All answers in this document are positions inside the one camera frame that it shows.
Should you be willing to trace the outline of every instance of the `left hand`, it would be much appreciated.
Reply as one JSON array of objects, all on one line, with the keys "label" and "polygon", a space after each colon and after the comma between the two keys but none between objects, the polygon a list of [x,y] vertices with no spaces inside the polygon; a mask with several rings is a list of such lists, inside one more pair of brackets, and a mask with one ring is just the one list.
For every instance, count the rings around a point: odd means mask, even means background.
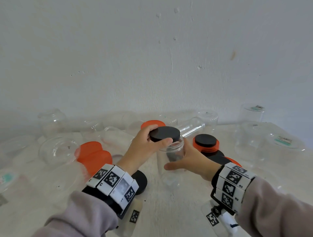
[{"label": "left hand", "polygon": [[172,138],[166,138],[158,142],[152,142],[149,132],[156,129],[157,124],[147,126],[141,129],[137,136],[133,139],[130,147],[125,155],[117,163],[125,172],[130,175],[134,174],[140,166],[142,166],[150,156],[159,149],[165,148],[173,143]]}]

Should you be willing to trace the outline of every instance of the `white wall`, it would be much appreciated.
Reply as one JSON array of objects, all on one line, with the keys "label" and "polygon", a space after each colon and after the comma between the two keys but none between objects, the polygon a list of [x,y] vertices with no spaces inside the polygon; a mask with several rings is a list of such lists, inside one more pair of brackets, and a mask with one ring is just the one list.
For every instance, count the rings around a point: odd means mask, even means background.
[{"label": "white wall", "polygon": [[312,143],[311,0],[2,0],[0,123],[244,102]]}]

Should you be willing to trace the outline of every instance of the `right hand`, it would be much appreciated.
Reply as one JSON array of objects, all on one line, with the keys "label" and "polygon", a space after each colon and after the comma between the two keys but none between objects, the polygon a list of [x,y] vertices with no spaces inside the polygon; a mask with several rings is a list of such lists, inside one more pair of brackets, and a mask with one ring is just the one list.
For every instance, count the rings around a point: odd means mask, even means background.
[{"label": "right hand", "polygon": [[201,175],[201,177],[207,181],[212,181],[213,176],[221,165],[201,154],[186,138],[184,138],[184,150],[185,155],[183,159],[165,164],[164,169],[186,169]]}]

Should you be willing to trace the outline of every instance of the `orange cap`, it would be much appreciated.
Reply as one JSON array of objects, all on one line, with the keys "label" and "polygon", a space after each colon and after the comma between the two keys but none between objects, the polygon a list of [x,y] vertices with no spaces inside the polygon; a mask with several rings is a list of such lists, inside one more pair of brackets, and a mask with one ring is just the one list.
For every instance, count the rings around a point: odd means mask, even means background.
[{"label": "orange cap", "polygon": [[84,157],[88,156],[89,154],[102,150],[103,149],[100,142],[86,142],[80,146],[80,153],[77,161],[81,162],[81,159],[84,159]]},{"label": "orange cap", "polygon": [[216,139],[216,144],[214,146],[212,146],[212,147],[203,147],[203,146],[199,146],[196,143],[195,138],[196,137],[194,137],[193,140],[192,140],[192,145],[198,151],[200,151],[200,152],[209,152],[209,153],[218,151],[218,149],[219,149],[219,141],[217,139]]},{"label": "orange cap", "polygon": [[140,129],[143,129],[143,128],[145,128],[146,126],[154,125],[154,124],[157,124],[159,127],[164,127],[164,126],[166,126],[165,123],[163,123],[163,122],[160,121],[160,120],[149,120],[149,121],[144,122],[144,123],[141,125]]},{"label": "orange cap", "polygon": [[225,156],[225,158],[229,159],[232,163],[234,163],[234,164],[236,164],[236,165],[242,167],[241,164],[239,164],[237,161],[235,161],[235,160],[233,160],[233,159],[231,159],[231,158],[229,158],[229,157],[226,157],[226,156]]},{"label": "orange cap", "polygon": [[85,156],[80,162],[86,167],[88,173],[94,176],[105,164],[112,164],[112,156],[108,151],[96,151]]}]

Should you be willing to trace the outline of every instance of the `table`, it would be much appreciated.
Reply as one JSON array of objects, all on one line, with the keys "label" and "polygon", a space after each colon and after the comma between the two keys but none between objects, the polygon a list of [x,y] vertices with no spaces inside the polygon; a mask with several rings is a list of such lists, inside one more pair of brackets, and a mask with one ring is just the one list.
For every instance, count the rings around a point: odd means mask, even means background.
[{"label": "table", "polygon": [[[219,125],[214,135],[220,141],[220,150],[225,156],[241,163],[241,158],[235,153],[233,132],[235,125]],[[75,139],[82,143],[80,133],[74,133]],[[282,166],[275,166],[285,185],[284,191],[295,194],[299,199],[313,204],[313,174],[311,159],[313,152],[307,151],[306,156]],[[175,191],[164,188],[159,180],[157,160],[154,154],[140,169],[148,179],[145,192],[136,198],[143,202],[133,236],[135,237],[208,237],[216,236],[211,229],[200,207],[210,199],[212,186],[200,176],[189,171],[184,172],[183,184]],[[116,236],[112,231],[108,237]],[[248,236],[239,229],[238,236]]]}]

